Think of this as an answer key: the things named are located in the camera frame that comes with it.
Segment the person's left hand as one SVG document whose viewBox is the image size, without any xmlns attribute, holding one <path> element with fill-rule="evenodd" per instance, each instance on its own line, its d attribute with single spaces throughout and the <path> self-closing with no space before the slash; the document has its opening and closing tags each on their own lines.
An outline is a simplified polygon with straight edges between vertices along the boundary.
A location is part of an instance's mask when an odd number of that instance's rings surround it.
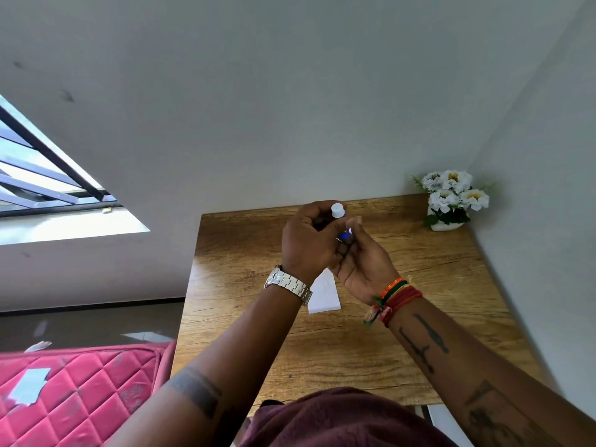
<svg viewBox="0 0 596 447">
<path fill-rule="evenodd" d="M 282 270 L 311 286 L 326 268 L 338 263 L 337 236 L 343 231 L 316 231 L 300 224 L 300 208 L 282 232 Z"/>
</svg>

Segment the person's right hand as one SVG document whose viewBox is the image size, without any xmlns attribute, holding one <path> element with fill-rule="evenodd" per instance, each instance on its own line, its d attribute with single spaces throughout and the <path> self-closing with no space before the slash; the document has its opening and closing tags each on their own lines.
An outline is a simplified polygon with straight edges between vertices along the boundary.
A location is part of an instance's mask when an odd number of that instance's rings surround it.
<svg viewBox="0 0 596 447">
<path fill-rule="evenodd" d="M 387 251 L 362 227 L 359 242 L 351 247 L 339 243 L 338 263 L 330 270 L 346 291 L 367 306 L 400 278 Z"/>
</svg>

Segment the small white-capped blue bottle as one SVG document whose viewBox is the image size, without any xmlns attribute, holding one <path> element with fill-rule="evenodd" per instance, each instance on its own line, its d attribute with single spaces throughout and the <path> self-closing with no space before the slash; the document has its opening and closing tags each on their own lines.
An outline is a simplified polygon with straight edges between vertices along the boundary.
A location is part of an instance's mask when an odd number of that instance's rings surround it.
<svg viewBox="0 0 596 447">
<path fill-rule="evenodd" d="M 342 203 L 335 203 L 332 205 L 332 218 L 335 219 L 347 219 L 346 210 Z M 346 244 L 351 245 L 353 243 L 353 234 L 351 228 L 347 228 L 342 233 L 339 233 L 337 239 Z"/>
</svg>

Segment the person's left forearm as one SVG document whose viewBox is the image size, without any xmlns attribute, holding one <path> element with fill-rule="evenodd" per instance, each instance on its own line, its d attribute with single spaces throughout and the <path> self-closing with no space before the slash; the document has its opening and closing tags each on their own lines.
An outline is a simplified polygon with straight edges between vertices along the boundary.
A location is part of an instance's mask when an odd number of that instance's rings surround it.
<svg viewBox="0 0 596 447">
<path fill-rule="evenodd" d="M 106 447 L 230 447 L 302 306 L 278 285 L 172 376 Z"/>
</svg>

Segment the person's right forearm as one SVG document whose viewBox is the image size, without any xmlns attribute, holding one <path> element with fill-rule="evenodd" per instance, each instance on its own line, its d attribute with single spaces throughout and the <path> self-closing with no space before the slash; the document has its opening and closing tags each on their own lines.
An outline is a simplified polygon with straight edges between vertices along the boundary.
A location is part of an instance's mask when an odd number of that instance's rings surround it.
<svg viewBox="0 0 596 447">
<path fill-rule="evenodd" d="M 475 447 L 596 447 L 596 421 L 424 298 L 389 329 Z"/>
</svg>

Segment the white paper sheet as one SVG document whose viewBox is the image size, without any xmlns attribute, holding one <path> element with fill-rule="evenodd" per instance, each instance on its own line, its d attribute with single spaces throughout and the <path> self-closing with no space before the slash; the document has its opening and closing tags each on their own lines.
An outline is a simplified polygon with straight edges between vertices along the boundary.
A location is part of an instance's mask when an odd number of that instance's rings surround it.
<svg viewBox="0 0 596 447">
<path fill-rule="evenodd" d="M 309 314 L 341 310 L 339 293 L 331 270 L 324 269 L 310 287 Z"/>
</svg>

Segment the silver metal wristwatch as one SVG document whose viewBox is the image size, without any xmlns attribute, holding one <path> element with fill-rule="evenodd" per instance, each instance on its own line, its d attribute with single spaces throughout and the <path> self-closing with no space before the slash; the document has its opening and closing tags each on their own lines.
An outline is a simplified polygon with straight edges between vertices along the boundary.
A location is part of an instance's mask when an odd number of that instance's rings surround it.
<svg viewBox="0 0 596 447">
<path fill-rule="evenodd" d="M 302 306 L 307 306 L 312 297 L 310 287 L 303 281 L 283 271 L 280 264 L 277 264 L 273 268 L 267 277 L 264 288 L 268 288 L 271 285 L 276 285 L 293 293 L 301 300 Z"/>
</svg>

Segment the white flowers in white pot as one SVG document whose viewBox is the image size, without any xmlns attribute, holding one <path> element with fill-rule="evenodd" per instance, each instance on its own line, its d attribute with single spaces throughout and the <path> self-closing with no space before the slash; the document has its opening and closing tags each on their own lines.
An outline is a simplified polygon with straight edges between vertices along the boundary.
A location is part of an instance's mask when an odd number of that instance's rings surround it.
<svg viewBox="0 0 596 447">
<path fill-rule="evenodd" d="M 469 223 L 470 211 L 489 208 L 489 195 L 473 187 L 473 176 L 468 172 L 430 172 L 421 178 L 413 176 L 413 181 L 428 195 L 424 225 L 434 232 L 456 230 Z"/>
</svg>

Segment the maroon shirt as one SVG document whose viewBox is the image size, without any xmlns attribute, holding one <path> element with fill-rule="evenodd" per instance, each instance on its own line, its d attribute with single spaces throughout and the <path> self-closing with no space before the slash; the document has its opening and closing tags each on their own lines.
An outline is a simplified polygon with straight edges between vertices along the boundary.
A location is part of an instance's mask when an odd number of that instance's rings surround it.
<svg viewBox="0 0 596 447">
<path fill-rule="evenodd" d="M 264 402 L 239 447 L 457 447 L 405 406 L 353 387 Z"/>
</svg>

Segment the window with dark bars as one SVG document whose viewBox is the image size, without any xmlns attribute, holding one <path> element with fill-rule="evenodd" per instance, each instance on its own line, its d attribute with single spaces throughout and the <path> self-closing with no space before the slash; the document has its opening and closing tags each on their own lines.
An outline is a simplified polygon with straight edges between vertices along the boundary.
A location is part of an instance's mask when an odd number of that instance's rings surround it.
<svg viewBox="0 0 596 447">
<path fill-rule="evenodd" d="M 0 95 L 0 246 L 149 232 Z"/>
</svg>

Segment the pink quilted mattress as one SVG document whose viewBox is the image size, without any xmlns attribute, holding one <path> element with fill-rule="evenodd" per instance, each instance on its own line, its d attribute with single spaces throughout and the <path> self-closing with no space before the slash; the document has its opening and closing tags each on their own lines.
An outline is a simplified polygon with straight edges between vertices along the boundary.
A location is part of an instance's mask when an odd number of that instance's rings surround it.
<svg viewBox="0 0 596 447">
<path fill-rule="evenodd" d="M 176 341 L 0 353 L 0 447 L 101 447 L 170 377 Z M 8 400 L 51 368 L 31 406 Z"/>
</svg>

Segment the pale blue paper patch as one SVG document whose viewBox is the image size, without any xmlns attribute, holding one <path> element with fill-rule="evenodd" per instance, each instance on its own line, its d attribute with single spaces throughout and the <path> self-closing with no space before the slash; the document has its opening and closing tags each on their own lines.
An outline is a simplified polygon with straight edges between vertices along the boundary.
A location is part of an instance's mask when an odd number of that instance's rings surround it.
<svg viewBox="0 0 596 447">
<path fill-rule="evenodd" d="M 9 393 L 8 400 L 15 405 L 31 406 L 35 404 L 47 383 L 50 371 L 51 368 L 26 369 L 24 375 Z"/>
</svg>

